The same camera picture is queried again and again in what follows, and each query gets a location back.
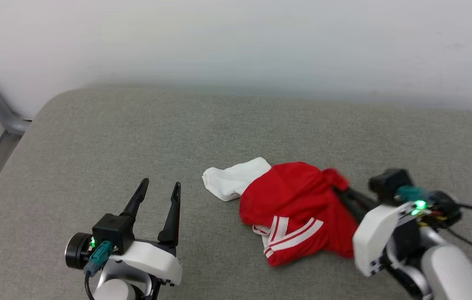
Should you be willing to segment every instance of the red cloth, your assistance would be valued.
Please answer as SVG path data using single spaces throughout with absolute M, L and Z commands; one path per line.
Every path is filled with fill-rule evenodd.
M 274 165 L 241 196 L 240 216 L 262 235 L 271 266 L 329 250 L 352 258 L 357 224 L 332 187 L 348 182 L 335 169 L 303 162 Z

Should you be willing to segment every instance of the gray fabric surface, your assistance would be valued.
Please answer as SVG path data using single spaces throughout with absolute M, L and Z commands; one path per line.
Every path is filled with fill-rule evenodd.
M 407 298 L 386 273 L 364 278 L 330 253 L 270 268 L 260 237 L 239 219 L 239 201 L 217 200 L 201 180 L 208 167 L 257 156 L 335 167 L 363 191 L 372 175 L 403 167 L 417 184 L 472 204 L 471 111 L 72 91 L 43 108 L 0 175 L 0 298 L 87 299 L 82 272 L 65 266 L 65 245 L 104 213 L 119 213 L 144 177 L 150 186 L 135 224 L 143 239 L 156 239 L 182 182 L 184 276 L 160 299 Z M 472 239 L 472 212 L 455 229 Z

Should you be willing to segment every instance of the robotic arm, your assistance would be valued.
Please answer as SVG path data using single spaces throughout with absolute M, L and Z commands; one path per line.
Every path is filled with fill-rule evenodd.
M 359 223 L 352 243 L 363 275 L 385 269 L 417 300 L 472 299 L 471 262 L 437 233 L 460 220 L 460 205 L 414 186 L 404 169 L 371 178 L 369 188 L 380 205 L 350 188 L 336 190 Z
M 162 285 L 180 285 L 182 266 L 177 258 L 180 220 L 180 183 L 171 194 L 171 208 L 158 242 L 136 239 L 132 228 L 149 179 L 145 178 L 119 216 L 107 213 L 92 234 L 76 233 L 65 257 L 70 268 L 84 271 L 90 300 L 156 300 Z M 89 278 L 102 269 L 97 290 Z

